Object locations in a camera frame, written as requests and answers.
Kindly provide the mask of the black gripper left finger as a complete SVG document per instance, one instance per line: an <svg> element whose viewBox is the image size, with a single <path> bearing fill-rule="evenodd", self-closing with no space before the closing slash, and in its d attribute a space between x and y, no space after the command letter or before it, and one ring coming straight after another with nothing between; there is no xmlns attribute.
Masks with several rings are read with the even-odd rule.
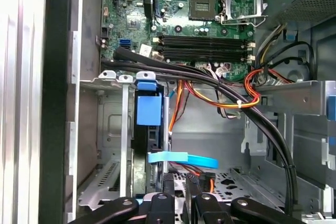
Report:
<svg viewBox="0 0 336 224"><path fill-rule="evenodd" d="M71 223L175 223L175 188L172 173L163 175L163 190L135 198L120 197Z"/></svg>

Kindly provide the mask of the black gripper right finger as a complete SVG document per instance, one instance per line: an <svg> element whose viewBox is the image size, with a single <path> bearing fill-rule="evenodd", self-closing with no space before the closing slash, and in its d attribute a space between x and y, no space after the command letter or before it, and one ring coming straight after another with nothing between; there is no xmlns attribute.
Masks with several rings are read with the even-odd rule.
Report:
<svg viewBox="0 0 336 224"><path fill-rule="evenodd" d="M250 198L236 198L228 205L203 192L196 174L186 174L186 212L189 223L303 223Z"/></svg>

